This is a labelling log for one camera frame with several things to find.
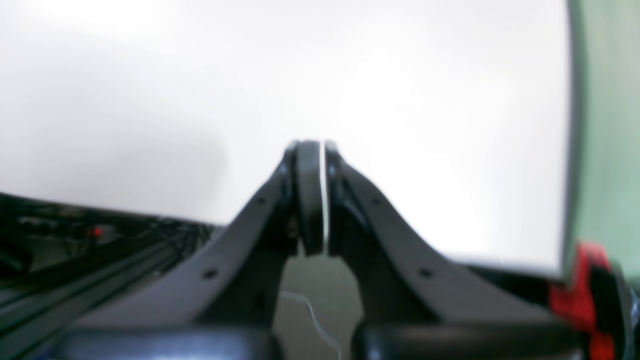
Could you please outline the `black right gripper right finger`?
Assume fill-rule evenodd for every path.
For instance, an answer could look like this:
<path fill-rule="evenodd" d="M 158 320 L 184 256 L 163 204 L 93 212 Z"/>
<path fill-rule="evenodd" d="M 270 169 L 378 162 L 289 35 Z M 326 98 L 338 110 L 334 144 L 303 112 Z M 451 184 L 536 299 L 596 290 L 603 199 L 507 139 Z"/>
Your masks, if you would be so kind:
<path fill-rule="evenodd" d="M 364 313 L 354 360 L 580 359 L 576 331 L 432 248 L 334 142 L 325 162 L 328 251 L 354 274 Z"/>

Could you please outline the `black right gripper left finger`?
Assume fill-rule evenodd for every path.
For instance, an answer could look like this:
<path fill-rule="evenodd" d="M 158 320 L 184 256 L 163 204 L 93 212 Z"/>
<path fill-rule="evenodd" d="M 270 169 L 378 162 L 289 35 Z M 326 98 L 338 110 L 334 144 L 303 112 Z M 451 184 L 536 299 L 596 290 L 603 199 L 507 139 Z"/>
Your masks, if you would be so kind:
<path fill-rule="evenodd" d="M 323 250 L 320 144 L 293 141 L 240 213 L 160 280 L 78 321 L 57 360 L 283 360 L 282 271 Z"/>

